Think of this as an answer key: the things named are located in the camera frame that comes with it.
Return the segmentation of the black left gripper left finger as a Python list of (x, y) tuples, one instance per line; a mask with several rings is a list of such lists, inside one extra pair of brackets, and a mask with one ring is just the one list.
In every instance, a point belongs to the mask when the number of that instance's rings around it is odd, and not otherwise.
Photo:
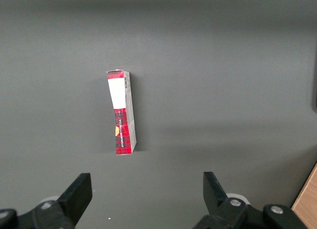
[(2, 229), (73, 229), (92, 200), (90, 173), (81, 173), (56, 199), (46, 200), (29, 212), (0, 210)]

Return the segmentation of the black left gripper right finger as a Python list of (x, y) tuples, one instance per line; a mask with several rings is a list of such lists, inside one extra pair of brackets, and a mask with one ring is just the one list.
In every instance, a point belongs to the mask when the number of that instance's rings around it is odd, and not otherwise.
[(237, 197), (228, 197), (213, 172), (204, 172), (203, 197), (208, 214), (195, 229), (305, 229), (287, 206), (267, 204), (257, 210)]

